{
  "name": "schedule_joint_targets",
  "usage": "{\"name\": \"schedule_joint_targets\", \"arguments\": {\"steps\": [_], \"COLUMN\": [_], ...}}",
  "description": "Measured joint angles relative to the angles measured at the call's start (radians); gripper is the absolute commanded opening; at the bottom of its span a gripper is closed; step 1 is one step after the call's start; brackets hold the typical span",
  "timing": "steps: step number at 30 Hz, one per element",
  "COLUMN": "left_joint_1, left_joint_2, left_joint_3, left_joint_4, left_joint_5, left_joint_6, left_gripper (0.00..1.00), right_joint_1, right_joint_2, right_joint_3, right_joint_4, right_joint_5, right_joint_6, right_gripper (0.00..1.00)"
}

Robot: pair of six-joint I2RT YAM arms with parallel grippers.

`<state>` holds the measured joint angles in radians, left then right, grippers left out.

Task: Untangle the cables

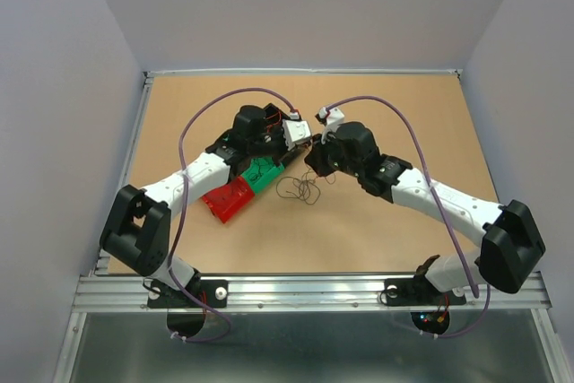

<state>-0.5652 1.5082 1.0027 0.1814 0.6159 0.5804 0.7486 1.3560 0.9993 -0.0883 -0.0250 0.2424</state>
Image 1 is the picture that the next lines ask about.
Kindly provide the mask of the green plastic bin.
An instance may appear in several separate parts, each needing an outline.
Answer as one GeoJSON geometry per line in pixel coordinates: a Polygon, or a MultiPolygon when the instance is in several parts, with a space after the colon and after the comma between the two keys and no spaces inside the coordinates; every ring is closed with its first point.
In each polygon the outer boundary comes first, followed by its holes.
{"type": "Polygon", "coordinates": [[[247,181],[251,190],[257,195],[279,177],[284,169],[281,163],[276,165],[270,157],[255,158],[241,177],[247,181]]]}

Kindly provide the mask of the red plastic bin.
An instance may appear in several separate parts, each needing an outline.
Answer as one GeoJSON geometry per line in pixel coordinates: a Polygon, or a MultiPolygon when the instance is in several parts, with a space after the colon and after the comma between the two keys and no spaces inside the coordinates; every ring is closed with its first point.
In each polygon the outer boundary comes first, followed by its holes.
{"type": "Polygon", "coordinates": [[[237,177],[230,183],[211,190],[202,197],[212,215],[221,223],[228,222],[255,196],[247,181],[237,177]]]}

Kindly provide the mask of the black plastic bin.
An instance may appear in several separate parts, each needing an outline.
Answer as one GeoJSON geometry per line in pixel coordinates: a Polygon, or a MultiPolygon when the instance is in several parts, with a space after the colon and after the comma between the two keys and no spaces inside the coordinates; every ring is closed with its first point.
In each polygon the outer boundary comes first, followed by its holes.
{"type": "Polygon", "coordinates": [[[283,137],[283,121],[288,118],[287,114],[272,103],[267,104],[264,111],[265,140],[276,148],[276,153],[271,158],[276,165],[281,163],[286,168],[307,150],[307,145],[300,145],[289,151],[283,137]]]}

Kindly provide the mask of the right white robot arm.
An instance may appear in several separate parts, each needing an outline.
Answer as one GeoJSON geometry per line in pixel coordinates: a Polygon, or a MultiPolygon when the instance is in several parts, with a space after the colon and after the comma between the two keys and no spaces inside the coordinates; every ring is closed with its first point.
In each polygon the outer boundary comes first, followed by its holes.
{"type": "Polygon", "coordinates": [[[546,251],[526,204],[484,201],[426,179],[410,162],[380,152],[374,135],[360,122],[314,135],[305,162],[320,177],[345,173],[368,194],[444,222],[448,231],[474,243],[471,252],[430,257],[418,268],[413,292],[423,302],[471,283],[516,293],[546,251]]]}

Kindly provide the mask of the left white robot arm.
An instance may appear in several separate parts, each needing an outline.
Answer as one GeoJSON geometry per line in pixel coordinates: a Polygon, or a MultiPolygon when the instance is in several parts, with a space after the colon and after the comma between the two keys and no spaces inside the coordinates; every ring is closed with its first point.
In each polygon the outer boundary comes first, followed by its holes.
{"type": "Polygon", "coordinates": [[[196,200],[240,176],[252,160],[282,161],[309,136],[306,122],[273,104],[245,105],[231,128],[182,168],[151,185],[120,188],[100,236],[101,248],[142,277],[169,286],[181,306],[199,295],[200,275],[170,251],[170,227],[196,200]]]}

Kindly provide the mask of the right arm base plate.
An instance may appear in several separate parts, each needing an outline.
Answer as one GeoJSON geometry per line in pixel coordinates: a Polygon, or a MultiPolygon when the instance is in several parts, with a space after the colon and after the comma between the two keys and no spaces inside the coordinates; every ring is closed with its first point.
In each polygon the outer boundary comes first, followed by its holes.
{"type": "Polygon", "coordinates": [[[411,278],[387,278],[378,301],[389,307],[465,305],[465,295],[456,296],[453,291],[439,292],[425,278],[430,266],[439,255],[429,257],[419,265],[411,278]]]}

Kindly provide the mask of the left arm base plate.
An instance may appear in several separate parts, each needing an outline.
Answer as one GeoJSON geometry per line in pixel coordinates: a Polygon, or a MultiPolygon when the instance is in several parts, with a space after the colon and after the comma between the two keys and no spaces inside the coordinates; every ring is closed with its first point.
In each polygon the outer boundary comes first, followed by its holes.
{"type": "MultiPolygon", "coordinates": [[[[165,283],[153,279],[144,279],[143,287],[147,290],[147,307],[150,309],[198,309],[199,306],[178,288],[172,289],[165,283]]],[[[226,280],[190,281],[186,290],[202,303],[214,309],[227,307],[229,284],[226,280]]]]}

